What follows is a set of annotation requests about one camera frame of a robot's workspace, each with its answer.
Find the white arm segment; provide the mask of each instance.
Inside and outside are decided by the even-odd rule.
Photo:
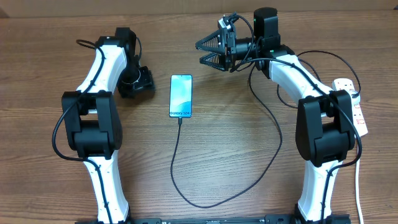
[[[112,154],[112,158],[106,160],[105,157],[89,157],[88,159],[94,161],[101,171],[101,176],[104,182],[105,196],[108,201],[109,210],[111,212],[112,222],[125,221],[129,212],[129,204],[124,197],[122,185],[120,182],[118,169],[118,150]],[[104,207],[104,200],[101,191],[100,179],[98,177],[95,167],[89,162],[84,162],[95,191],[95,197],[98,204],[98,221],[109,223],[108,213]]]
[[[315,222],[321,219],[323,190],[325,189],[328,170],[342,163],[343,161],[331,161],[322,164],[321,167],[315,167],[311,161],[305,161],[304,186],[300,200],[298,200],[298,209],[306,221],[312,220]],[[331,214],[330,201],[337,172],[338,169],[334,170],[329,179],[325,201],[325,218]]]
[[[296,55],[283,55],[276,59],[283,60],[288,63],[294,63],[296,66],[301,68],[311,80],[318,85],[318,87],[325,93],[329,93],[332,89],[325,86],[318,81],[310,72],[307,71],[299,62]],[[269,62],[269,74],[272,81],[278,83],[287,94],[297,104],[299,99],[307,96],[320,96],[321,94],[313,89],[311,84],[305,79],[305,77],[295,68],[279,62]]]
[[[100,90],[111,91],[114,93],[116,85],[118,84],[119,76],[127,65],[126,53],[123,48],[118,47],[117,45],[103,45],[101,49],[105,54],[104,65],[95,81],[95,85],[91,87],[89,93],[97,93]],[[96,55],[94,63],[91,66],[86,79],[76,89],[76,91],[85,91],[90,84],[90,81],[94,79],[94,76],[100,67],[102,55],[98,49],[95,52]],[[89,113],[96,112],[96,110],[89,110]]]

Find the robotic hand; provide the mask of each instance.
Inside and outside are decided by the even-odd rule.
[[[314,78],[293,50],[280,44],[276,9],[265,7],[254,11],[253,29],[244,19],[251,29],[251,38],[236,38],[234,23],[239,18],[244,19],[236,13],[223,16],[218,21],[219,29],[195,44],[198,50],[211,52],[200,58],[200,63],[221,71],[231,69],[230,72],[245,63],[255,63],[268,79],[284,88],[298,104],[295,139],[300,155],[306,160],[303,192],[295,215],[291,218],[267,215],[265,220],[304,224],[322,223],[325,217],[329,224],[351,223],[349,215],[331,214],[330,201],[338,168],[354,164],[361,155],[359,152],[356,160],[342,164],[354,147],[355,136],[361,148],[359,136],[367,133],[364,120],[353,118],[361,115],[359,92],[353,90],[351,80],[337,79],[331,89]],[[322,124],[324,116],[334,117],[334,121]]]
[[[92,47],[96,57],[86,80],[62,96],[60,122],[64,118],[69,146],[79,158],[61,155],[56,146],[54,150],[64,159],[83,161],[90,173],[98,203],[98,219],[90,223],[131,223],[118,169],[123,134],[113,94],[116,87],[123,98],[154,91],[151,72],[139,66],[141,50],[135,55],[136,39],[129,28],[117,28],[114,37],[100,37]],[[88,114],[97,114],[98,120],[80,119]]]

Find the brown wooden tabletop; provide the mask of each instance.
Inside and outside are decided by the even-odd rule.
[[[252,14],[242,14],[252,20]],[[119,170],[133,217],[258,217],[292,213],[302,191],[304,160],[295,145],[297,111],[277,98],[276,84],[257,70],[253,88],[281,125],[283,145],[264,178],[244,195],[211,209],[185,202],[170,179],[178,124],[169,118],[170,76],[193,75],[193,116],[182,125],[174,175],[194,203],[211,205],[251,185],[279,144],[266,110],[248,88],[249,70],[219,72],[200,65],[195,42],[217,29],[220,14],[101,16],[0,20],[0,223],[73,223],[97,216],[93,186],[85,166],[64,161],[51,147],[61,115],[61,96],[85,79],[94,51],[76,39],[96,41],[130,27],[143,46],[142,65],[156,84],[152,99],[121,99],[123,125]],[[250,35],[237,22],[238,37]],[[282,43],[295,52],[329,50],[349,61],[361,80],[361,107],[369,134],[363,137],[361,205],[366,223],[398,219],[398,12],[281,12]],[[329,55],[303,59],[327,85],[354,76]],[[282,97],[291,102],[282,91]],[[57,144],[70,150],[62,125]],[[348,153],[346,161],[356,155]],[[334,213],[358,222],[354,167],[339,170]]]

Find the white power strip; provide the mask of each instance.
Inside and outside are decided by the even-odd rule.
[[[365,119],[362,114],[361,107],[359,102],[361,101],[361,97],[352,98],[352,95],[357,93],[354,89],[354,83],[348,78],[338,78],[331,84],[333,90],[346,90],[351,95],[351,102],[353,105],[353,122],[354,126],[359,134],[359,136],[364,136],[368,133],[368,128],[366,127]],[[363,216],[361,203],[359,202],[359,161],[356,163],[355,168],[355,199],[356,199],[356,208],[358,209],[358,216],[360,224],[363,224]]]

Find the smartphone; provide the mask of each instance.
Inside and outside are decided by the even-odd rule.
[[[172,75],[170,81],[170,117],[192,116],[192,76]]]

